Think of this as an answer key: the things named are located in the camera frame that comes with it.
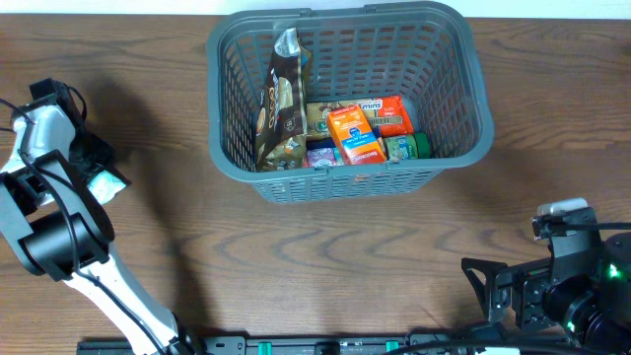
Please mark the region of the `light green packet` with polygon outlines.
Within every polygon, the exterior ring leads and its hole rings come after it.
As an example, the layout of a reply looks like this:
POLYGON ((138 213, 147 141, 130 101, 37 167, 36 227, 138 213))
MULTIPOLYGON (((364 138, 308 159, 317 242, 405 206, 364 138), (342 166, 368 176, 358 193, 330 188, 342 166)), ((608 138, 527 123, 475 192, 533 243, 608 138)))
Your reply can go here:
POLYGON ((78 176, 101 205, 110 202, 129 185, 127 179, 107 170, 87 174, 78 173, 78 176))

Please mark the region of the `green lid jar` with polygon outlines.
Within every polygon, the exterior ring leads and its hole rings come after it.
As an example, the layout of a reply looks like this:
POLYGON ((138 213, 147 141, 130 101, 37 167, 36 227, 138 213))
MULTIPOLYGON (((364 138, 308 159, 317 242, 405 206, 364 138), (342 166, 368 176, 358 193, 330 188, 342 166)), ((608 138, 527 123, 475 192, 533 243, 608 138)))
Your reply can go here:
POLYGON ((387 156, 391 161, 429 159, 431 146, 424 133, 388 137, 384 140, 387 156))

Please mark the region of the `Nescafe Gold coffee bag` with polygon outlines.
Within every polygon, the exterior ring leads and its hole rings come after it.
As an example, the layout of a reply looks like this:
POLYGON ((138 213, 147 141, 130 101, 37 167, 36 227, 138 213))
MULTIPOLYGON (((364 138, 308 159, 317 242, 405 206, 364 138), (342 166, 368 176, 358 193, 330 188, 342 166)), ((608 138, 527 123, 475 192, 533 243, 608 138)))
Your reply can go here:
POLYGON ((256 122, 256 168, 260 172, 293 170, 303 164, 310 65, 311 54, 301 45, 295 28, 276 39, 256 122))

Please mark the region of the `San Remo spaghetti packet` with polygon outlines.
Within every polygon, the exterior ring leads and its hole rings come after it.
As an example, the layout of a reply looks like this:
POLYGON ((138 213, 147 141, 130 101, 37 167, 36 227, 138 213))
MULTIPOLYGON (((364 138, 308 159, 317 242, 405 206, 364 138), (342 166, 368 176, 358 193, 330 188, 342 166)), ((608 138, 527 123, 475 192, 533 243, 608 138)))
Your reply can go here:
POLYGON ((349 106, 358 106, 371 128, 382 137, 413 134, 414 126, 404 107, 401 96, 389 96, 350 101, 307 103, 308 141, 330 137, 326 118, 330 112, 349 106))

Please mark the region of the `orange Redoxon box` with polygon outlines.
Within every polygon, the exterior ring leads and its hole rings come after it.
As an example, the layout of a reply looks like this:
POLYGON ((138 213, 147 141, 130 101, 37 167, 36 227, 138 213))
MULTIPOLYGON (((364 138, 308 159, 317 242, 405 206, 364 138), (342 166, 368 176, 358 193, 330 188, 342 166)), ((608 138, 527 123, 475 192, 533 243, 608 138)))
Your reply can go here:
POLYGON ((326 125, 344 164, 381 164, 386 155, 366 116, 357 105, 330 112, 326 125))

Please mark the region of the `Kleenex tissue multipack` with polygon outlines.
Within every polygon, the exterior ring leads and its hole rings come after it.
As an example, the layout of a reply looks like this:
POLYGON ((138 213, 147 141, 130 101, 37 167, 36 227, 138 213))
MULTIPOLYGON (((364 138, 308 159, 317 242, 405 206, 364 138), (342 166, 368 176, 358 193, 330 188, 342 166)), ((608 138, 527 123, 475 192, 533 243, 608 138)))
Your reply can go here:
MULTIPOLYGON (((376 134, 375 136, 386 154, 383 144, 381 143, 381 136, 376 134)), ((344 164, 344 161, 342 160, 342 157, 331 136, 319 141, 310 141, 307 144, 306 159, 306 165, 309 168, 347 166, 344 164)))

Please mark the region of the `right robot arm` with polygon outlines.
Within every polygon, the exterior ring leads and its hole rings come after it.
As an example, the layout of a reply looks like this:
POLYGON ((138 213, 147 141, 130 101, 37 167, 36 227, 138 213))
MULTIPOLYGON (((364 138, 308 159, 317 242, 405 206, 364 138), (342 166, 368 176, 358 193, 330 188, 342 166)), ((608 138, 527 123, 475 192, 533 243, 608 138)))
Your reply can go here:
POLYGON ((506 309, 527 333, 560 326, 568 341, 604 354, 630 352, 630 235, 602 241, 596 232, 553 238, 555 253, 510 266, 464 258, 461 269, 486 320, 499 323, 506 309))

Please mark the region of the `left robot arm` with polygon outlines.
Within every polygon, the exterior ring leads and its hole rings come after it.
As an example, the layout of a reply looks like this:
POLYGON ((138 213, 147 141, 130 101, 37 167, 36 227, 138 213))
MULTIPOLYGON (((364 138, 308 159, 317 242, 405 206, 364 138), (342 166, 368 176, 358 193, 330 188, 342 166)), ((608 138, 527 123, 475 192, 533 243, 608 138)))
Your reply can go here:
POLYGON ((124 187, 112 148, 65 99, 17 106, 1 170, 1 234, 23 267, 92 301, 136 354, 202 354, 204 345, 122 261, 103 208, 124 187))

